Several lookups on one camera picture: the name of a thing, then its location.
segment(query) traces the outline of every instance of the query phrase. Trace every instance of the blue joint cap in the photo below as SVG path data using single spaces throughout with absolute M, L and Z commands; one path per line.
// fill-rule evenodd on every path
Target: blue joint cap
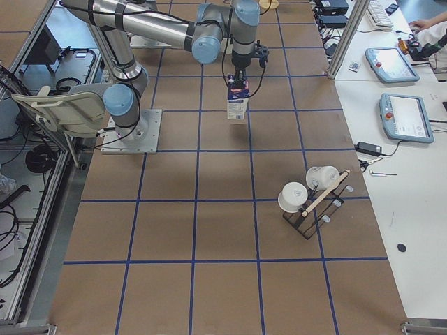
M 125 115 L 132 107 L 135 94 L 124 84 L 115 84 L 105 90 L 103 95 L 105 108 L 114 117 Z
M 221 50 L 221 43 L 213 36 L 199 37 L 192 47 L 193 57 L 202 64 L 210 64 L 216 60 Z
M 196 20 L 197 22 L 200 22 L 203 20 L 203 15 L 205 14 L 205 11 L 209 5 L 210 5 L 210 3 L 201 3 L 200 5 L 198 5 L 197 20 Z
M 239 20 L 249 26 L 259 24 L 259 5 L 253 0 L 240 0 L 236 3 L 235 12 Z

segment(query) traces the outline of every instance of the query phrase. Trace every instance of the overturned mug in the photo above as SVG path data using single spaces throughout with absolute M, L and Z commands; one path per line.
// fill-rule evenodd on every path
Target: overturned mug
M 307 171 L 306 183 L 311 190 L 322 191 L 329 188 L 339 176 L 339 171 L 333 166 L 314 166 Z
M 278 204 L 287 213 L 296 213 L 307 200 L 307 189 L 304 185 L 291 182 L 282 188 L 278 195 Z

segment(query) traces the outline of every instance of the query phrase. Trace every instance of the white desk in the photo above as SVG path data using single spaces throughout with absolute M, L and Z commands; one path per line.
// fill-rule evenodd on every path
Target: white desk
M 447 84 L 426 82 L 386 88 L 374 81 L 335 82 L 353 141 L 370 142 L 390 154 L 397 141 L 383 132 L 378 101 L 382 93 L 422 96 L 431 119 L 447 120 L 442 101 Z M 401 143 L 396 154 L 372 168 L 397 173 L 365 182 L 409 318 L 447 318 L 447 134 L 432 144 Z M 403 243 L 405 253 L 397 250 Z
M 395 3 L 393 0 L 381 0 L 384 8 L 390 4 Z M 400 30 L 411 33 L 410 28 L 402 14 L 400 9 L 396 10 L 390 19 L 393 21 L 393 30 Z M 371 31 L 374 27 L 369 22 L 369 19 L 365 17 L 362 19 L 358 27 L 358 31 Z M 377 76 L 369 68 L 369 63 L 365 57 L 365 50 L 370 47 L 396 47 L 397 38 L 406 39 L 408 35 L 406 33 L 395 33 L 394 31 L 373 31 L 370 33 L 356 33 L 353 37 L 348 51 L 344 57 L 342 66 L 339 69 L 336 80 L 368 80 L 379 81 Z M 360 69 L 357 73 L 348 69 L 349 64 L 352 61 L 359 62 Z M 414 69 L 420 76 L 420 80 L 424 82 L 436 82 L 437 79 L 433 74 L 432 69 L 428 65 L 415 66 Z

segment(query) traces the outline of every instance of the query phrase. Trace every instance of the beige seat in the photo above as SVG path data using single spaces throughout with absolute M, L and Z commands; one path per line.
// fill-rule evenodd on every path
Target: beige seat
M 44 86 L 37 96 L 12 94 L 11 97 L 36 115 L 38 124 L 49 131 L 61 131 L 77 168 L 80 163 L 70 136 L 91 138 L 101 129 L 105 107 L 103 100 L 93 92 L 48 96 L 49 86 Z

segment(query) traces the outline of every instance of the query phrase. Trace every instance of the white keyboard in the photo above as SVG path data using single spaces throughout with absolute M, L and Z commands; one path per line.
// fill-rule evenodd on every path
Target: white keyboard
M 375 29 L 393 30 L 393 21 L 390 20 L 385 9 L 377 0 L 369 2 L 367 16 Z

